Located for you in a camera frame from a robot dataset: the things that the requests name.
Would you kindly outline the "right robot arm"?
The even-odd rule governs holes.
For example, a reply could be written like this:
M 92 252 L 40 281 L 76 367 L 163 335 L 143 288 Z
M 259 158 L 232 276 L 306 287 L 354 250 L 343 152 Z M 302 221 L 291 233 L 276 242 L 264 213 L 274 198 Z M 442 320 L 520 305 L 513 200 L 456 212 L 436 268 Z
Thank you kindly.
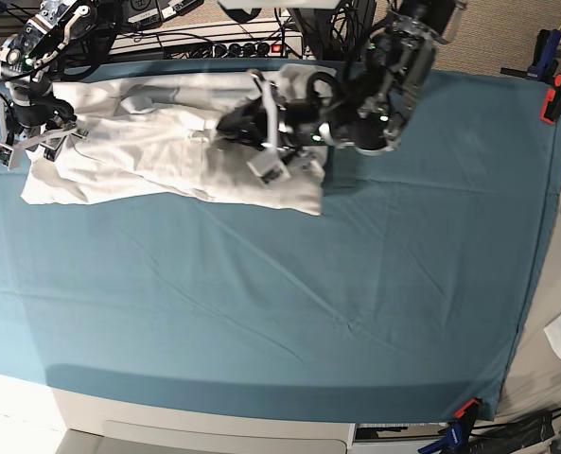
M 43 1 L 23 28 L 0 46 L 0 165 L 18 167 L 24 152 L 41 147 L 55 161 L 69 136 L 83 138 L 74 108 L 54 96 L 61 57 L 96 27 L 97 1 Z

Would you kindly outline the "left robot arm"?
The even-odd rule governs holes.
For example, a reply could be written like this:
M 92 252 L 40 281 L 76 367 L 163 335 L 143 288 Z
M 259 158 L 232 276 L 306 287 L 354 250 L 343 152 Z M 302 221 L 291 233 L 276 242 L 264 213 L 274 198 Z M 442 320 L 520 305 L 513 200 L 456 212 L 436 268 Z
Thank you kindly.
M 254 70 L 259 98 L 226 114 L 221 138 L 256 149 L 248 166 L 265 185 L 289 178 L 289 164 L 310 163 L 314 147 L 353 147 L 378 155 L 397 149 L 433 66 L 438 45 L 454 40 L 465 1 L 391 3 L 347 55 L 342 72 L 314 72 L 294 100 Z

